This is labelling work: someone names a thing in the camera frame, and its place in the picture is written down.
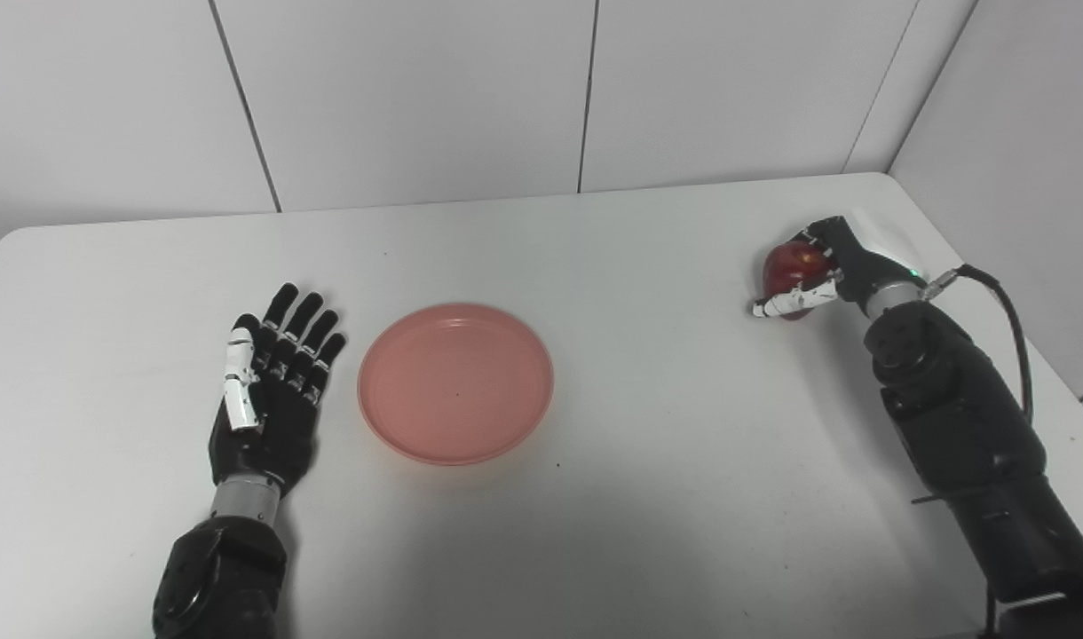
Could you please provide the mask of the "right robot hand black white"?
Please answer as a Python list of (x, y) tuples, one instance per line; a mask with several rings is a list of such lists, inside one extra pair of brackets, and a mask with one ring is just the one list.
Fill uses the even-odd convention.
[(861, 208), (809, 223), (766, 252), (764, 294), (754, 317), (800, 320), (818, 307), (846, 302), (869, 320), (918, 302), (929, 284), (904, 231)]

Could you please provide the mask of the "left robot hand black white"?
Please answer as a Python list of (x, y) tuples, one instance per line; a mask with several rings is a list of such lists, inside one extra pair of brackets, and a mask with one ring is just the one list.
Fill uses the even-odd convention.
[(306, 475), (317, 453), (319, 404), (347, 344), (338, 321), (322, 295), (287, 282), (265, 315), (234, 322), (209, 436), (214, 485), (260, 475), (287, 496)]

